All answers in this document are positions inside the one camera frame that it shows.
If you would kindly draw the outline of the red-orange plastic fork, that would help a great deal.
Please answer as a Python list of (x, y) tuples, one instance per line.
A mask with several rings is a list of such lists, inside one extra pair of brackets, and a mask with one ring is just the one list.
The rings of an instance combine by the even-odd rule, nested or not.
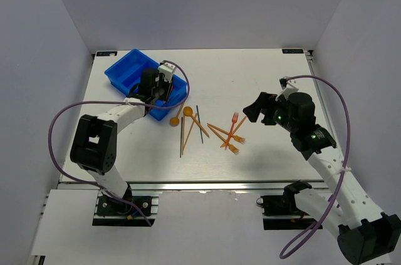
[(231, 120), (231, 128), (230, 128), (229, 134), (228, 134), (228, 136), (227, 136), (227, 139), (226, 139), (226, 141), (225, 141), (225, 146), (224, 146), (225, 149), (227, 149), (228, 146), (229, 146), (229, 141), (230, 141), (230, 139), (231, 139), (232, 132), (233, 132), (233, 130), (234, 130), (234, 126), (235, 126), (235, 124), (237, 123), (238, 117), (239, 117), (239, 113), (238, 113), (238, 112), (234, 112), (234, 114), (233, 114), (233, 116), (232, 116), (232, 120)]

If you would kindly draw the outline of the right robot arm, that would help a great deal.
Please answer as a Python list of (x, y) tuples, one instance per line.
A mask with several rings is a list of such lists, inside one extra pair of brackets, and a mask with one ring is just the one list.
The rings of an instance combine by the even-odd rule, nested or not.
[(400, 237), (400, 219), (387, 215), (363, 190), (349, 168), (343, 167), (340, 151), (330, 133), (316, 123), (315, 104), (302, 92), (274, 95), (262, 92), (243, 110), (250, 122), (264, 115), (264, 125), (279, 125), (290, 134), (295, 149), (319, 173), (331, 191), (322, 198), (310, 184), (294, 182), (284, 188), (283, 206), (290, 214), (303, 211), (321, 223), (337, 240), (351, 264), (362, 264), (392, 252)]

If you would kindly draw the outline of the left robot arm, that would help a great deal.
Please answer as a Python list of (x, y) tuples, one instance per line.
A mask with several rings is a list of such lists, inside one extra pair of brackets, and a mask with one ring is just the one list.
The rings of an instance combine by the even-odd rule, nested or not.
[(97, 116), (83, 115), (78, 122), (70, 159), (101, 186), (103, 197), (118, 214), (132, 208), (131, 188), (115, 167), (117, 136), (135, 120), (146, 116), (157, 100), (167, 101), (176, 67), (162, 63), (145, 68), (122, 105)]

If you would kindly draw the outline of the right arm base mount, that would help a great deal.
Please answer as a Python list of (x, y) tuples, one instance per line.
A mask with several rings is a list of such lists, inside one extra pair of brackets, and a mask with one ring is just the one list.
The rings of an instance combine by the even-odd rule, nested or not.
[(263, 210), (264, 230), (305, 230), (314, 224), (314, 218), (298, 209), (294, 199), (300, 190), (311, 188), (309, 183), (299, 180), (287, 185), (281, 195), (262, 195), (258, 198), (256, 205)]

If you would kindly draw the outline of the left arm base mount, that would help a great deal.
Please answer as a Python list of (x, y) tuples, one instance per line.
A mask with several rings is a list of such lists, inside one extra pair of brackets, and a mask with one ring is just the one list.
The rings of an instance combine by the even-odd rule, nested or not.
[(139, 211), (104, 194), (98, 194), (92, 226), (102, 227), (150, 227), (153, 225), (159, 198), (154, 195), (135, 195), (132, 202), (142, 211), (150, 224)]

